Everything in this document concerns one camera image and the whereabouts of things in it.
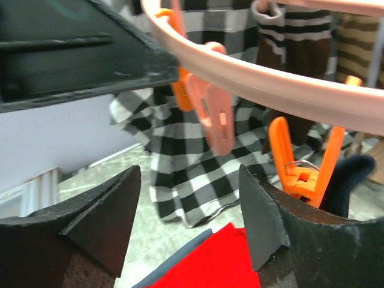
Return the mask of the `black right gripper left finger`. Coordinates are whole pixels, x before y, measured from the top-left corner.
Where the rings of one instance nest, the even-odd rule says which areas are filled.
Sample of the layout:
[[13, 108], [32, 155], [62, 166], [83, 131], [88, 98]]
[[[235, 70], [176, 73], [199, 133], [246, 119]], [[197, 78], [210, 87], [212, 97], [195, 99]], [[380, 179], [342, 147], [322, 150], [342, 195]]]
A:
[[113, 287], [141, 189], [139, 166], [25, 217], [1, 220], [1, 286]]

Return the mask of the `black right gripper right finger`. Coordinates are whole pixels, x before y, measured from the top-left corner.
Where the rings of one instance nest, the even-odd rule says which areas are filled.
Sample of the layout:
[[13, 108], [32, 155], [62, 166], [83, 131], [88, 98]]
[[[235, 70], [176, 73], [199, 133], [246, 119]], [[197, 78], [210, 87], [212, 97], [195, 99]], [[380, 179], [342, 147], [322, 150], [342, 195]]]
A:
[[383, 219], [314, 208], [239, 168], [253, 269], [262, 287], [382, 287]]

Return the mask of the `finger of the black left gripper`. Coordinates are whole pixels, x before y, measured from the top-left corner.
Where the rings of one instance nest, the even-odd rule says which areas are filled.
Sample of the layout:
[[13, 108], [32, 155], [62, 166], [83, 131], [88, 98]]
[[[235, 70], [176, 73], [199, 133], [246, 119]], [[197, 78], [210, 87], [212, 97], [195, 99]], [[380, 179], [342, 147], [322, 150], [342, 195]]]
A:
[[178, 60], [103, 1], [1, 2], [1, 112], [178, 79]]

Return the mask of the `navy patterned sock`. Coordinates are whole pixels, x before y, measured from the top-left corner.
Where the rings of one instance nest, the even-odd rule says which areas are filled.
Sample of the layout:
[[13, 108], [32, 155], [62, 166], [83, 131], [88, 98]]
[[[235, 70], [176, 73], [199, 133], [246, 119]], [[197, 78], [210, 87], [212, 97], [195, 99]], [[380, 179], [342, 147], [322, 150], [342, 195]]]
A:
[[373, 172], [376, 161], [369, 155], [353, 155], [334, 168], [320, 209], [344, 218], [349, 214], [351, 192]]

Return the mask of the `orange hanger clip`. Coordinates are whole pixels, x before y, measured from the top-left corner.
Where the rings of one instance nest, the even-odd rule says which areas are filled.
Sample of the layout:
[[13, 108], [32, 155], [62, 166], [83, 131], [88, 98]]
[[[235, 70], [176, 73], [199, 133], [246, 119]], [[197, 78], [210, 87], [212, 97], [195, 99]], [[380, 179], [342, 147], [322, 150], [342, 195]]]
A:
[[179, 67], [178, 68], [178, 76], [179, 79], [171, 84], [171, 88], [174, 96], [176, 97], [176, 102], [178, 107], [183, 112], [190, 112], [193, 110], [193, 105], [190, 101], [190, 98], [186, 92], [184, 85], [184, 78], [188, 74], [187, 70]]

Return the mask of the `pink round sock hanger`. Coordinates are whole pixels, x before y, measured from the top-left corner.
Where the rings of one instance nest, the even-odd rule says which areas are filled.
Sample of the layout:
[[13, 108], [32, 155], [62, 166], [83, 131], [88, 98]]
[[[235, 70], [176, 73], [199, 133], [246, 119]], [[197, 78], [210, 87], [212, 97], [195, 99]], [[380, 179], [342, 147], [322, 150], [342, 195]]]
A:
[[209, 50], [157, 18], [160, 1], [142, 1], [153, 36], [189, 72], [275, 110], [368, 134], [383, 135], [383, 90], [349, 86], [266, 68]]

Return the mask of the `pink clip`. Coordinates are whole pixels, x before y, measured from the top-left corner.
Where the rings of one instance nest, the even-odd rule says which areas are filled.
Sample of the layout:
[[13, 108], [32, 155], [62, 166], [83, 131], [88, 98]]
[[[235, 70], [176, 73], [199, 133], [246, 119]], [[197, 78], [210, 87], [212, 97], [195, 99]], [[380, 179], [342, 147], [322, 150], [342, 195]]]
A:
[[217, 155], [227, 155], [235, 144], [231, 93], [192, 73], [184, 84], [209, 146]]

